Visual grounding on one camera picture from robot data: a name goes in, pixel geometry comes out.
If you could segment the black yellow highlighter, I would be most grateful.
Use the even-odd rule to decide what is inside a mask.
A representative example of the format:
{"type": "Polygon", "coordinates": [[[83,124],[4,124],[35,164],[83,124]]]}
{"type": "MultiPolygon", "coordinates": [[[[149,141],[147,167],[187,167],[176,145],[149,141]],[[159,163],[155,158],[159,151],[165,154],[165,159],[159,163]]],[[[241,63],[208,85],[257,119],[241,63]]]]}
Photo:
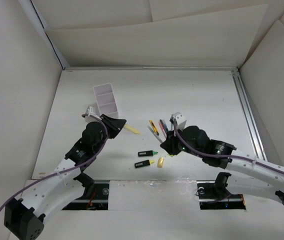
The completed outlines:
{"type": "Polygon", "coordinates": [[[144,168],[144,167],[148,167],[148,166],[151,166],[152,164],[154,164],[155,161],[154,160],[144,160],[144,161],[140,161],[140,162],[136,162],[134,164],[134,167],[136,169],[139,169],[139,168],[144,168]]]}

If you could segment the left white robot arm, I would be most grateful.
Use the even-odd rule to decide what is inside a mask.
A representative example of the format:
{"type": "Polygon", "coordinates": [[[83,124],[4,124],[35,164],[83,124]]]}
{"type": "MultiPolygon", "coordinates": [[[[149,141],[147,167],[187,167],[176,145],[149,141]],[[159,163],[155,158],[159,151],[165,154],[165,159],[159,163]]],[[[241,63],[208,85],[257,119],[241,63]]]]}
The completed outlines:
{"type": "Polygon", "coordinates": [[[19,240],[35,240],[58,211],[80,197],[93,194],[95,181],[84,173],[108,139],[114,139],[126,124],[105,114],[93,115],[81,138],[65,154],[54,171],[34,181],[4,206],[4,226],[19,240]]]}

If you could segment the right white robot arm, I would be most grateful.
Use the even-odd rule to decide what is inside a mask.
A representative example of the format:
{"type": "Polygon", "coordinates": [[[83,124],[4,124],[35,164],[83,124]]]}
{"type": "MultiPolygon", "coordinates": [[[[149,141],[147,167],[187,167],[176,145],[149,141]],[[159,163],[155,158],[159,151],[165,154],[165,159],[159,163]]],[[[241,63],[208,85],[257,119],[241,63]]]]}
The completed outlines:
{"type": "Polygon", "coordinates": [[[230,143],[210,139],[194,125],[169,131],[160,146],[170,155],[188,153],[211,167],[221,168],[223,171],[213,184],[213,191],[219,197],[245,194],[284,206],[284,166],[248,156],[230,143]]]}

